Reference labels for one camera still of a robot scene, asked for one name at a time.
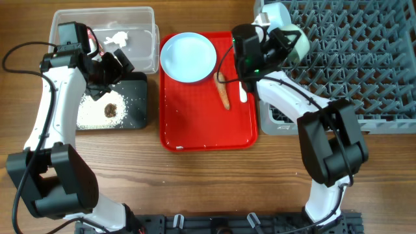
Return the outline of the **white tissue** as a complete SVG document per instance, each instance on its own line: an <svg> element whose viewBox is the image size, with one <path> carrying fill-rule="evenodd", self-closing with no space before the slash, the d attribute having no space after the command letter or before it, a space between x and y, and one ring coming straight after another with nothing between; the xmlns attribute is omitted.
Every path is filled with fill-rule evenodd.
<svg viewBox="0 0 416 234"><path fill-rule="evenodd" d="M111 38L106 37L106 40L104 41L104 44L116 44L120 48L123 48L127 45L128 41L128 32L125 31L119 31L116 34L114 34Z"/></svg>

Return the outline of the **light blue bowl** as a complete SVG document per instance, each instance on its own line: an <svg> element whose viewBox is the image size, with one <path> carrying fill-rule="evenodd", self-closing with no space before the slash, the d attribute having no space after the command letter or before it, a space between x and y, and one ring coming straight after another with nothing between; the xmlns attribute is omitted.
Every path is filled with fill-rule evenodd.
<svg viewBox="0 0 416 234"><path fill-rule="evenodd" d="M270 21L270 26L267 29L268 33L276 28L282 28L292 23L289 11L283 3L266 4L262 7L261 12L267 13Z"/></svg>

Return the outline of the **mint green bowl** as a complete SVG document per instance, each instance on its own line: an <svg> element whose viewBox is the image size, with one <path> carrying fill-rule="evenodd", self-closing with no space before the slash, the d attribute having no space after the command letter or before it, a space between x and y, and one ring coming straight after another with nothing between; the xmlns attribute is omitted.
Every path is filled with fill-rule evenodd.
<svg viewBox="0 0 416 234"><path fill-rule="evenodd" d="M293 63L299 63L309 52L310 42L301 28L294 24L286 25L281 28L283 32L296 31L300 33L299 39L294 44L293 50L289 53L287 59Z"/></svg>

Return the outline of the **red snack wrapper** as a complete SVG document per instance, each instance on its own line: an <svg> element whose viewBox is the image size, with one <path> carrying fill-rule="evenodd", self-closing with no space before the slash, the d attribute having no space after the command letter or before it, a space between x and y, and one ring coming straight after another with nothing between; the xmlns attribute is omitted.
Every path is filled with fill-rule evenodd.
<svg viewBox="0 0 416 234"><path fill-rule="evenodd" d="M91 29L87 29L88 33L88 41L90 44L90 52L89 55L97 55L103 56L104 50L99 42L97 42L96 38L94 37L93 31Z"/></svg>

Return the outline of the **brown food scrap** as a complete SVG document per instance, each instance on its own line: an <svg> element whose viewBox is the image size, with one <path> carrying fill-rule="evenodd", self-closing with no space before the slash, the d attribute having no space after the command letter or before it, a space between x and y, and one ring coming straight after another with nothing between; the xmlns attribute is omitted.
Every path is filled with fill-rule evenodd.
<svg viewBox="0 0 416 234"><path fill-rule="evenodd" d="M117 106L113 103L109 103L108 105L105 106L104 108L104 115L107 118L113 118L115 117L117 114Z"/></svg>

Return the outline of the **white rice pile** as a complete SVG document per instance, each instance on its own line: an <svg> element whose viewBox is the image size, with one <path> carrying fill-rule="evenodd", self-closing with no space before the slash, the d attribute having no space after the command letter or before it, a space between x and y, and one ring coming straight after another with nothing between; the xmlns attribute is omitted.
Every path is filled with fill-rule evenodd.
<svg viewBox="0 0 416 234"><path fill-rule="evenodd" d="M109 103L117 106L117 114L113 118L104 115L104 108ZM106 93L99 100L94 101L90 96L84 94L79 104L77 115L77 128L87 129L111 129L123 123L127 116L127 107L124 96L116 91Z"/></svg>

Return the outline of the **white plastic spoon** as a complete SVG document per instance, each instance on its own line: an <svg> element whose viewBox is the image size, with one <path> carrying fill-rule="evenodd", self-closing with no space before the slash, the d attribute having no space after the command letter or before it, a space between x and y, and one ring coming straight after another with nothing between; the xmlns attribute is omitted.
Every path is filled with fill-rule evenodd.
<svg viewBox="0 0 416 234"><path fill-rule="evenodd" d="M239 97L241 103L246 103L248 101L248 96L245 89L242 86L242 83L239 82Z"/></svg>

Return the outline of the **orange carrot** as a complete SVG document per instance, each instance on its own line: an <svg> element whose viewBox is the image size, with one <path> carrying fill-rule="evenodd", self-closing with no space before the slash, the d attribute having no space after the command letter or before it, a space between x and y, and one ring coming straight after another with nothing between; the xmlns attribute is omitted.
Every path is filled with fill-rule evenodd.
<svg viewBox="0 0 416 234"><path fill-rule="evenodd" d="M226 90L226 80L224 75L218 71L214 73L214 83L217 87L220 99L222 101L222 104L224 106L224 108L228 111L230 110L230 102L228 99L228 94L227 94L227 90Z"/></svg>

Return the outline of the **light blue plate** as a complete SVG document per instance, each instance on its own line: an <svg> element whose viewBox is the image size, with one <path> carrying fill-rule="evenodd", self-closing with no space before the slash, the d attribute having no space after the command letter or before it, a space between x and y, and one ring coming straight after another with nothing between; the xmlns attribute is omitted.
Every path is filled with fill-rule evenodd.
<svg viewBox="0 0 416 234"><path fill-rule="evenodd" d="M208 77L217 62L216 49L205 36L182 32L168 39L161 49L161 67L180 83L196 83Z"/></svg>

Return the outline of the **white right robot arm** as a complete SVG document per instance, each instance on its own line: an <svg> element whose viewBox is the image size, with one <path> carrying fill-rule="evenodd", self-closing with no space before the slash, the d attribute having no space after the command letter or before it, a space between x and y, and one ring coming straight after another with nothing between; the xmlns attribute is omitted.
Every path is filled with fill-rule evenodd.
<svg viewBox="0 0 416 234"><path fill-rule="evenodd" d="M341 216L345 189L354 184L354 175L369 159L353 104L317 96L281 70L285 60L298 63L309 52L310 42L296 25L268 31L266 25L242 24L231 33L243 89L297 125L302 162L312 178L304 207L308 227L334 223Z"/></svg>

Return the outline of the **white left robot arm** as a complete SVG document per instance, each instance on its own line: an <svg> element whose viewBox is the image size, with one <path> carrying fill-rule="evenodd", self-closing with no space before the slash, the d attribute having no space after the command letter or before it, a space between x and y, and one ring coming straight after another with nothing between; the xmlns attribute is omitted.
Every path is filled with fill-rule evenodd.
<svg viewBox="0 0 416 234"><path fill-rule="evenodd" d="M35 218L78 222L98 233L144 233L146 228L123 203L99 192L98 181L75 149L81 98L98 100L134 67L121 50L91 50L92 29L75 21L58 26L60 42L44 55L36 75L43 91L35 125L23 150L10 154L6 170L16 186L12 226L23 202Z"/></svg>

